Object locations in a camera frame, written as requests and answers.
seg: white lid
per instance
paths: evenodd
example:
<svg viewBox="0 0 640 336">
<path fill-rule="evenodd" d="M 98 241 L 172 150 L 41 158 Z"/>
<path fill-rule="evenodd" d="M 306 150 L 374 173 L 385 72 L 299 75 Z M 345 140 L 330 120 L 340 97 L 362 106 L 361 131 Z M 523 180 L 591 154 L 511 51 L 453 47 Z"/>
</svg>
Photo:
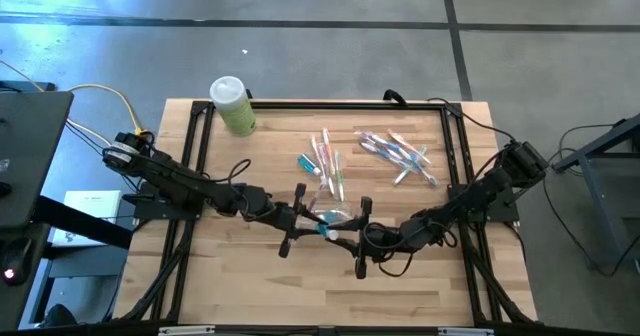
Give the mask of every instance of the white lid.
<svg viewBox="0 0 640 336">
<path fill-rule="evenodd" d="M 235 107 L 247 97 L 244 84 L 233 76 L 224 76 L 215 80 L 209 88 L 209 96 L 216 107 L 221 109 Z"/>
<path fill-rule="evenodd" d="M 327 230 L 327 237 L 331 241 L 335 241 L 338 239 L 338 231 L 336 230 Z"/>
</svg>

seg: gray floor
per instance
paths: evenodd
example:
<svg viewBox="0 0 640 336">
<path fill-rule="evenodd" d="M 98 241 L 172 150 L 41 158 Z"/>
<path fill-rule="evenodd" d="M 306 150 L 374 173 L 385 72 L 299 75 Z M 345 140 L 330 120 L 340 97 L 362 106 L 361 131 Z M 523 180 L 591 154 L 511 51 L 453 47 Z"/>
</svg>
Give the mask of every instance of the gray floor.
<svg viewBox="0 0 640 336">
<path fill-rule="evenodd" d="M 638 24 L 638 0 L 454 0 L 470 23 Z M 446 21 L 443 0 L 0 0 L 1 14 L 185 19 Z M 615 122 L 640 110 L 640 33 L 462 32 L 474 100 L 495 123 L 551 155 L 566 129 Z M 242 78 L 255 97 L 460 100 L 448 31 L 285 28 L 101 27 L 0 24 L 2 59 L 61 89 L 98 82 L 125 92 L 144 125 L 158 127 L 164 99 L 206 97 L 213 80 Z M 0 69 L 0 79 L 15 79 Z M 78 92 L 72 116 L 113 137 L 129 129 L 117 98 Z M 579 146 L 598 131 L 570 137 Z M 122 188 L 93 151 L 63 135 L 44 194 Z M 551 197 L 589 250 L 599 226 L 584 183 L 549 178 Z M 540 320 L 637 333 L 640 279 L 631 265 L 612 279 L 585 268 L 580 251 L 536 187 L 519 202 L 528 271 Z M 53 301 L 104 313 L 94 281 L 61 280 Z"/>
</svg>

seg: toothbrush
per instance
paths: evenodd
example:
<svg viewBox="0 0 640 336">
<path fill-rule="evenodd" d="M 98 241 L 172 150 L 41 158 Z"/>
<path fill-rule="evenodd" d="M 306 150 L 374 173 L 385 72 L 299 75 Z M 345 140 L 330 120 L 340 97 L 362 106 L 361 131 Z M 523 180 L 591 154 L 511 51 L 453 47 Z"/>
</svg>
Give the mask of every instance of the toothbrush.
<svg viewBox="0 0 640 336">
<path fill-rule="evenodd" d="M 318 202 L 318 198 L 320 197 L 320 194 L 322 193 L 322 191 L 324 191 L 325 187 L 326 187 L 325 183 L 320 184 L 318 191 L 316 191 L 316 194 L 313 195 L 311 202 L 309 202 L 309 211 L 313 212 L 313 208 L 316 206 L 316 202 Z"/>
<path fill-rule="evenodd" d="M 298 156 L 298 163 L 310 174 L 313 174 L 314 176 L 320 176 L 320 169 L 313 163 L 313 161 L 311 161 L 311 159 L 307 155 L 302 154 Z"/>
<path fill-rule="evenodd" d="M 421 154 L 420 152 L 418 152 L 418 150 L 415 149 L 415 147 L 411 146 L 410 143 L 408 143 L 404 137 L 400 136 L 399 134 L 393 132 L 391 129 L 387 130 L 387 133 L 389 134 L 389 136 L 391 136 L 392 139 L 394 139 L 397 143 L 399 143 L 400 145 L 406 147 L 407 149 L 413 151 L 414 153 L 420 155 L 420 157 L 424 160 L 424 162 L 428 163 L 429 165 L 431 165 L 431 161 L 429 161 L 429 159 L 424 155 Z"/>
<path fill-rule="evenodd" d="M 335 176 L 336 167 L 334 166 L 333 151 L 331 150 L 331 144 L 329 143 L 329 130 L 326 128 L 322 129 L 322 140 L 324 141 L 327 154 L 329 155 L 329 171 L 331 172 L 331 176 Z"/>
<path fill-rule="evenodd" d="M 324 164 L 324 169 L 326 170 L 329 167 L 329 159 L 327 157 L 327 148 L 325 144 L 318 145 L 318 152 L 320 152 L 320 163 Z M 331 191 L 331 195 L 336 195 L 336 190 L 333 188 L 333 180 L 331 180 L 331 176 L 325 175 L 326 181 L 329 183 L 329 191 Z"/>
<path fill-rule="evenodd" d="M 394 143 L 388 142 L 387 140 L 381 138 L 380 136 L 374 133 L 356 131 L 355 134 L 360 135 L 360 137 L 364 138 L 365 140 L 371 143 L 379 144 L 381 146 L 386 147 L 389 151 L 389 154 L 400 161 L 411 159 L 411 155 L 409 155 L 409 153 L 405 151 L 402 147 Z"/>
<path fill-rule="evenodd" d="M 318 149 L 318 144 L 316 143 L 316 137 L 311 135 L 311 147 L 313 148 L 313 152 L 316 154 L 316 160 L 318 160 L 318 164 L 320 164 L 320 182 L 322 184 L 327 183 L 327 173 L 324 169 L 324 165 L 322 164 L 322 158 L 320 158 L 320 150 Z"/>
<path fill-rule="evenodd" d="M 427 180 L 429 180 L 429 182 L 431 182 L 432 185 L 434 185 L 434 186 L 438 185 L 438 180 L 435 177 L 433 177 L 432 174 L 428 173 L 427 170 L 425 170 L 424 167 L 422 167 L 422 165 L 420 165 L 419 162 L 415 161 L 413 158 L 411 160 L 409 160 L 409 162 L 411 163 L 413 168 L 417 169 L 418 171 L 420 171 L 420 173 L 422 173 L 424 175 L 424 177 L 426 177 Z"/>
<path fill-rule="evenodd" d="M 395 151 L 397 153 L 400 153 L 402 155 L 402 157 L 398 156 L 398 154 L 396 153 L 397 157 L 400 157 L 400 159 L 404 158 L 406 160 L 411 160 L 411 155 L 409 155 L 409 153 L 407 151 L 405 151 L 404 149 L 402 149 L 402 147 L 391 143 L 385 139 L 383 139 L 382 137 L 376 135 L 376 134 L 370 134 L 369 135 L 371 137 L 372 140 L 374 140 L 376 143 L 383 145 L 384 147 L 388 148 L 391 151 Z"/>
<path fill-rule="evenodd" d="M 427 147 L 423 146 L 420 149 L 420 155 L 424 155 L 427 152 Z M 407 175 L 409 174 L 409 172 L 411 172 L 410 169 L 405 169 L 404 171 L 402 171 L 402 173 L 400 175 L 398 175 L 398 177 L 396 177 L 395 180 L 393 180 L 393 185 L 398 185 L 400 182 L 402 182 L 402 180 L 404 180 L 405 177 L 407 177 Z"/>
<path fill-rule="evenodd" d="M 391 155 L 389 155 L 389 153 L 382 151 L 380 149 L 378 149 L 377 147 L 375 147 L 374 145 L 370 144 L 370 143 L 366 143 L 366 142 L 361 142 L 360 146 L 362 146 L 365 150 L 373 152 L 375 154 L 377 154 L 378 156 L 382 157 L 385 160 L 389 160 L 391 163 L 402 167 L 405 170 L 411 170 L 413 172 L 416 172 L 413 169 L 412 165 L 409 165 L 403 161 L 397 160 L 394 157 L 391 157 Z"/>
<path fill-rule="evenodd" d="M 340 168 L 340 152 L 336 151 L 336 180 L 338 181 L 338 190 L 340 192 L 340 201 L 344 202 L 344 185 L 342 184 L 342 168 Z"/>
</svg>

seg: wooden table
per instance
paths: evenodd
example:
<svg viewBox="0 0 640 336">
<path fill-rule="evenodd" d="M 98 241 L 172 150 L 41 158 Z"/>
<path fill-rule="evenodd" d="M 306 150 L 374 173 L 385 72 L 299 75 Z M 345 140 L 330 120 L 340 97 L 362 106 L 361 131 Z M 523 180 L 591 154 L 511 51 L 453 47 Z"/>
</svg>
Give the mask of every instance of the wooden table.
<svg viewBox="0 0 640 336">
<path fill-rule="evenodd" d="M 177 160 L 181 157 L 192 101 L 167 100 L 160 125 L 157 147 Z M 477 121 L 491 124 L 487 103 L 466 102 L 463 107 Z M 244 138 L 230 135 L 222 119 L 214 116 L 205 167 L 212 177 L 226 177 L 236 162 L 248 157 L 253 162 L 251 167 L 234 181 L 260 185 L 272 193 L 275 200 L 287 202 L 292 202 L 296 184 L 304 182 L 308 202 L 319 180 L 304 172 L 296 157 L 301 152 L 312 154 L 310 134 L 320 137 L 320 130 L 327 127 L 333 148 L 343 155 L 346 198 L 356 214 L 360 197 L 370 196 L 372 221 L 394 226 L 422 208 L 441 205 L 447 200 L 446 186 L 450 180 L 437 113 L 256 110 L 256 116 L 257 130 Z M 353 135 L 355 130 L 382 135 L 387 128 L 415 145 L 428 146 L 428 157 L 433 162 L 429 170 L 440 180 L 439 186 L 429 186 L 414 174 L 399 186 L 392 186 L 398 169 L 366 153 Z M 466 129 L 473 164 L 478 168 L 497 151 L 496 139 L 492 131 L 471 122 L 466 122 Z M 455 130 L 452 126 L 457 160 L 461 160 Z M 197 149 L 196 144 L 191 158 L 194 163 Z M 464 179 L 462 169 L 459 175 Z M 167 222 L 153 221 L 134 235 L 116 316 L 130 310 L 156 276 L 166 227 Z M 500 224 L 488 225 L 487 236 L 496 277 L 523 312 L 535 318 L 517 238 Z M 223 218 L 211 209 L 205 210 L 196 225 L 191 247 L 180 323 L 472 325 L 459 247 L 427 247 L 417 252 L 401 278 L 384 275 L 368 261 L 367 278 L 357 280 L 351 255 L 320 236 L 301 238 L 287 259 L 278 257 L 282 238 L 282 232 L 269 226 L 245 223 L 240 217 Z M 396 255 L 384 266 L 399 272 L 406 260 L 407 255 Z M 168 311 L 173 284 L 171 278 L 163 315 Z M 483 310 L 489 317 L 484 283 L 479 282 L 479 288 Z"/>
</svg>

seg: yellow cable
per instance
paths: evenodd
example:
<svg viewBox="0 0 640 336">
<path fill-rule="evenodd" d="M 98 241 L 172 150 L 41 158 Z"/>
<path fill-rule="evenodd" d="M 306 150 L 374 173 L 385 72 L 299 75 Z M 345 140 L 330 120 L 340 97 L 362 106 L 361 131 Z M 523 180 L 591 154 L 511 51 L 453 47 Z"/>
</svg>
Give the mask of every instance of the yellow cable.
<svg viewBox="0 0 640 336">
<path fill-rule="evenodd" d="M 39 90 L 40 92 L 44 92 L 44 89 L 42 87 L 40 87 L 40 85 L 38 85 L 37 83 L 35 83 L 32 79 L 30 79 L 27 75 L 23 74 L 22 72 L 20 72 L 18 69 L 16 69 L 15 67 L 9 65 L 8 63 L 6 63 L 3 60 L 0 60 L 1 63 L 3 63 L 5 66 L 7 66 L 8 68 L 10 68 L 11 70 L 13 70 L 15 73 L 17 73 L 18 75 L 24 77 L 27 81 L 29 81 L 37 90 Z M 100 84 L 83 84 L 83 85 L 78 85 L 78 86 L 74 86 L 72 88 L 69 89 L 69 92 L 74 91 L 74 90 L 78 90 L 78 89 L 82 89 L 82 88 L 101 88 L 103 90 L 107 90 L 107 91 L 111 91 L 113 93 L 115 93 L 116 95 L 120 96 L 120 98 L 122 99 L 122 101 L 124 101 L 125 105 L 127 106 L 127 108 L 129 109 L 129 115 L 131 116 L 131 121 L 133 121 L 133 125 L 135 127 L 135 133 L 136 135 L 141 134 L 142 132 L 145 132 L 147 130 L 143 129 L 140 127 L 140 124 L 138 123 L 138 121 L 136 120 L 135 114 L 133 113 L 133 108 L 131 107 L 131 104 L 129 104 L 129 100 L 127 100 L 126 96 L 124 96 L 122 93 L 120 93 L 119 91 L 108 87 L 108 86 L 104 86 L 104 85 L 100 85 Z M 90 134 L 92 134 L 93 136 L 97 137 L 98 139 L 102 140 L 105 144 L 111 146 L 111 143 L 109 141 L 107 141 L 107 139 L 100 135 L 99 133 L 93 131 L 92 129 L 83 126 L 75 121 L 73 121 L 71 118 L 67 118 L 67 121 L 72 124 L 73 126 L 80 128 Z"/>
<path fill-rule="evenodd" d="M 100 85 L 100 84 L 82 84 L 82 85 L 77 85 L 77 86 L 73 86 L 68 91 L 71 92 L 71 91 L 75 91 L 75 90 L 79 90 L 79 89 L 83 89 L 83 88 L 99 88 L 99 89 L 103 89 L 103 90 L 107 90 L 107 91 L 113 92 L 114 94 L 120 96 L 120 98 L 122 99 L 124 104 L 127 106 L 127 109 L 129 110 L 129 116 L 131 116 L 131 121 L 133 122 L 133 127 L 135 128 L 136 135 L 140 135 L 142 132 L 146 131 L 142 127 L 140 127 L 140 123 L 138 123 L 138 120 L 136 119 L 135 113 L 133 112 L 133 108 L 131 107 L 131 104 L 129 103 L 129 100 L 127 100 L 127 97 L 125 95 L 123 95 L 120 91 L 118 91 L 116 89 L 113 89 L 113 88 L 111 88 L 109 86 Z"/>
</svg>

